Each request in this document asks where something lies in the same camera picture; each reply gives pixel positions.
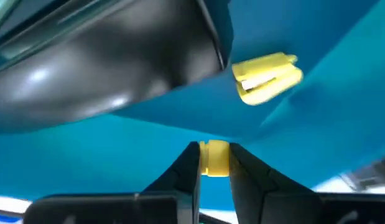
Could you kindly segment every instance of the yellow clip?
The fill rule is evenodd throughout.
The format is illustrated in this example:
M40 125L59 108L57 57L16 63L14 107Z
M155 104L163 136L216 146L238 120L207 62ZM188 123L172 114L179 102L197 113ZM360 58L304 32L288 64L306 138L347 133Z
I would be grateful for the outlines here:
M226 141L200 142L200 171L209 177L230 175L230 144Z
M296 61L295 55L275 53L234 64L241 99L248 105L258 105L298 84L303 72L294 66Z

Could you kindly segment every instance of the teal headliner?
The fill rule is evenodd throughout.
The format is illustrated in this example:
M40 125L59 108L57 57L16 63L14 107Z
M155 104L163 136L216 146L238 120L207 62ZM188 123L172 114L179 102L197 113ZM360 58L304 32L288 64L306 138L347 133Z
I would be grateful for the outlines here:
M385 0L352 29L370 1L275 2L284 4L231 3L233 60L284 49L296 53L309 71L297 88L249 107L238 100L227 71L120 113L167 126L109 114L0 136L0 195L33 200L141 190L189 141L213 138L242 144L307 186L385 156ZM304 17L288 20L282 12ZM265 23L272 33L257 31ZM153 108L157 114L147 112ZM227 179L203 179L202 207L233 209Z

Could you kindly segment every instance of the white light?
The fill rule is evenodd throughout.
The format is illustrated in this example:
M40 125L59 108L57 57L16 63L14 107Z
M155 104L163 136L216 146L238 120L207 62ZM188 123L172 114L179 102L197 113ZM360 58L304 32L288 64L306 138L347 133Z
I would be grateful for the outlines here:
M354 192L351 187L340 177L334 177L316 187L312 190L316 192L328 192L328 193L352 193Z
M250 90L250 89L253 89L259 85L263 85L263 84L269 82L273 78L275 78L274 73L267 73L265 75L260 75L260 76L255 77L255 78L250 78L249 80L243 80L243 81L241 81L242 88L244 90Z
M366 192L371 194L385 194L385 186L373 187L368 189Z
M127 102L127 99L125 97L117 98L114 101L112 101L113 106L122 106Z
M39 82L43 80L47 76L47 71L44 69L40 69L35 71L30 77L29 80L32 82Z
M21 220L18 220L18 221L16 221L16 222L11 222L11 224L22 224L22 223L23 223L22 219L21 219ZM8 222L0 221L0 224L9 224L9 223L8 223Z
M211 209L199 209L199 212L204 213L218 220L223 220L224 222L229 222L232 224L238 224L238 218L236 217L236 212L233 211L222 211L222 210L211 210Z
M0 211L24 213L32 202L9 197L0 197Z

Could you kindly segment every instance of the clamp jaw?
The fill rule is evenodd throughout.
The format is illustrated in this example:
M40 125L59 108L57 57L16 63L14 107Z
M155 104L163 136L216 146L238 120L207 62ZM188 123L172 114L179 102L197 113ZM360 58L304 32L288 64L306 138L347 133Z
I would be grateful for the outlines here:
M303 71L294 65L296 61L297 56L278 52L232 65L242 101L259 105L299 84Z
M316 193L239 144L222 146L229 146L228 161L223 164L228 165L240 224L385 223L385 195ZM191 142L139 193L40 199L24 214L24 224L224 223L199 214L200 176L206 170L201 168L202 151L199 143ZM210 174L213 160L208 156Z

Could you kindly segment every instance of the sun visor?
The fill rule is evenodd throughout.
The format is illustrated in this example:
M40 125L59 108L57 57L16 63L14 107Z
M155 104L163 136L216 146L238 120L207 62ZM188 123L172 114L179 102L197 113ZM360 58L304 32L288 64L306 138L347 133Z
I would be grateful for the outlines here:
M124 108L221 72L228 2L67 1L0 40L0 133Z

